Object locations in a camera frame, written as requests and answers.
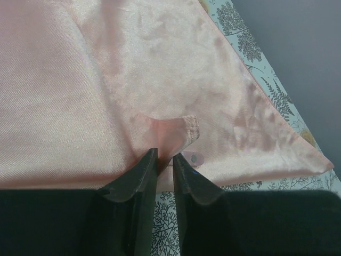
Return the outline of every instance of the leaf pattern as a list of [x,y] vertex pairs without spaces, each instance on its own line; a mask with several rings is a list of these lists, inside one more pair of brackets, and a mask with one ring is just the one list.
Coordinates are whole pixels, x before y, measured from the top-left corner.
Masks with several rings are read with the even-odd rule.
[[[199,0],[199,2],[208,11],[209,16],[213,19],[217,27],[228,37],[231,44],[238,42],[238,47],[234,49],[239,53],[243,61],[244,58],[250,62],[255,61],[253,66],[249,65],[250,63],[246,64],[246,66],[255,75],[263,89],[269,91],[269,98],[282,117],[297,133],[302,135],[304,131],[308,131],[290,97],[283,87],[278,84],[276,74],[262,55],[261,49],[257,46],[231,0]],[[258,181],[255,183],[249,182],[223,186],[222,188],[226,191],[324,189],[338,193],[338,191],[341,191],[341,182],[335,175],[335,172],[330,170],[319,176],[284,178],[275,181]],[[180,255],[175,197],[173,192],[164,192],[157,195],[151,255]]]

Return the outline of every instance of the pink towel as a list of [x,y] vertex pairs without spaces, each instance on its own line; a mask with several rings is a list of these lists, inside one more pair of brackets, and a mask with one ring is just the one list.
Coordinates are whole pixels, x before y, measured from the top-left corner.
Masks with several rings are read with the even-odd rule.
[[0,1],[0,187],[100,187],[149,148],[166,165],[187,146],[217,185],[333,167],[198,0]]

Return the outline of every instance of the gray floor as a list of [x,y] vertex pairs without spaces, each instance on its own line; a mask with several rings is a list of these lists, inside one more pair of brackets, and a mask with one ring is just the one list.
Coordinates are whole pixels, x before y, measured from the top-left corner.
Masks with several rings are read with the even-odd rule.
[[341,178],[341,1],[232,1]]

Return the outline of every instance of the folded cloth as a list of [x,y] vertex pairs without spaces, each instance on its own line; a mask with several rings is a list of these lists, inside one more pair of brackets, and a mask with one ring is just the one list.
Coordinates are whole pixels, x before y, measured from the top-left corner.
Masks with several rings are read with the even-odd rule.
[[0,34],[2,188],[100,187],[152,147],[190,145],[218,185],[333,167],[197,0],[2,0]]

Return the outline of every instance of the satin fabric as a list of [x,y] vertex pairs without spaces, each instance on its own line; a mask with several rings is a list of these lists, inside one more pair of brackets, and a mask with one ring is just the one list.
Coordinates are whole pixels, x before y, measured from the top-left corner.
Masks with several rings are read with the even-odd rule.
[[0,34],[0,187],[100,187],[151,147],[217,185],[333,167],[197,0],[2,0]]

